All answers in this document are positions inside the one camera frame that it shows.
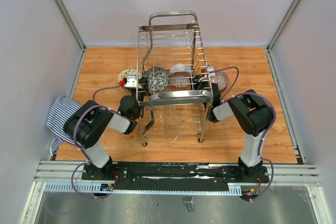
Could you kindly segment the black leaf coral bowl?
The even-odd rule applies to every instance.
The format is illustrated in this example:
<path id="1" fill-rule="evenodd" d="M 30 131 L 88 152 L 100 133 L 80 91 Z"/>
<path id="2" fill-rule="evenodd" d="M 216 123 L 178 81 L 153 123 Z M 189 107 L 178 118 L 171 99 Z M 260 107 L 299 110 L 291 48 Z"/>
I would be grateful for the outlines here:
<path id="1" fill-rule="evenodd" d="M 148 87 L 152 91 L 163 91 L 169 84 L 169 74 L 161 67 L 153 67 L 146 74 Z"/>

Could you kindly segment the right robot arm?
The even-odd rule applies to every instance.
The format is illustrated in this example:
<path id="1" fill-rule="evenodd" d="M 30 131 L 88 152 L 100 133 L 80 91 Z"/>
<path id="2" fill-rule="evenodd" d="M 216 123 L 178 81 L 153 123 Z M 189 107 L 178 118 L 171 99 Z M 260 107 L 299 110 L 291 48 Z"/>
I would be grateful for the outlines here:
<path id="1" fill-rule="evenodd" d="M 233 116 L 244 132 L 243 152 L 238 158 L 238 177 L 244 182 L 263 181 L 266 172 L 263 163 L 271 163 L 262 156 L 264 141 L 277 117 L 273 104 L 253 89 L 223 101 L 218 84 L 208 83 L 205 75 L 191 77 L 191 81 L 194 90 L 209 91 L 212 95 L 211 103 L 203 103 L 205 122 L 218 123 Z"/>

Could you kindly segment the red ikat pattern bowl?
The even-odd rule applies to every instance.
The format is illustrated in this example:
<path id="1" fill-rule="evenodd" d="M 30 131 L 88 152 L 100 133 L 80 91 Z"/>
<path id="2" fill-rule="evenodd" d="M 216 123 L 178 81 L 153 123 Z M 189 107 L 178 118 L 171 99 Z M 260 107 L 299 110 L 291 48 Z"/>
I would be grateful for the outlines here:
<path id="1" fill-rule="evenodd" d="M 218 85 L 220 92 L 225 91 L 228 86 L 228 75 L 224 71 L 214 73 L 214 75 L 210 77 L 210 80 L 211 83 Z"/>

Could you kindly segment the red geometric pattern bowl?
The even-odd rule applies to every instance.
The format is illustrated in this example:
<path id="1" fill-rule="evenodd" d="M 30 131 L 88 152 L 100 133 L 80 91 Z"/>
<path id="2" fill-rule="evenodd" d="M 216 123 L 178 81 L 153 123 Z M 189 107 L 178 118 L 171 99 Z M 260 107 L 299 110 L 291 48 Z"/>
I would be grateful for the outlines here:
<path id="1" fill-rule="evenodd" d="M 191 74 L 186 70 L 174 70 L 169 73 L 169 85 L 186 88 L 191 83 Z"/>

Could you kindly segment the yellow rim leaf bowl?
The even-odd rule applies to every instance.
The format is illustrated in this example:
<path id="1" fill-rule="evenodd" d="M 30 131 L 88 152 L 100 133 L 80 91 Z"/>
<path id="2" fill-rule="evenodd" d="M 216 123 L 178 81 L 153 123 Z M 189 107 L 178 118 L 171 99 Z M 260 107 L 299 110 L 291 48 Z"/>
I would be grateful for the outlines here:
<path id="1" fill-rule="evenodd" d="M 123 70 L 118 75 L 118 82 L 121 82 L 127 76 L 135 76 L 136 74 L 138 74 L 138 72 L 134 69 Z"/>

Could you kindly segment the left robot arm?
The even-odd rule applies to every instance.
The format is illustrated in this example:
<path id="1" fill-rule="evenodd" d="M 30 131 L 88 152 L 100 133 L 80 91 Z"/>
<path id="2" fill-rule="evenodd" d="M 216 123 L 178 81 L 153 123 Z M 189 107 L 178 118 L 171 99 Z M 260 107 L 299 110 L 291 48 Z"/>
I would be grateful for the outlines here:
<path id="1" fill-rule="evenodd" d="M 148 81 L 141 76 L 130 87 L 130 82 L 137 76 L 125 79 L 131 94 L 122 97 L 117 111 L 109 110 L 94 100 L 89 100 L 64 123 L 63 131 L 85 155 L 88 160 L 85 163 L 85 170 L 93 178 L 105 180 L 113 175 L 115 178 L 118 177 L 112 165 L 112 158 L 104 150 L 100 137 L 106 128 L 129 135 L 135 129 L 137 120 L 143 117 L 144 108 L 139 103 L 149 94 Z"/>

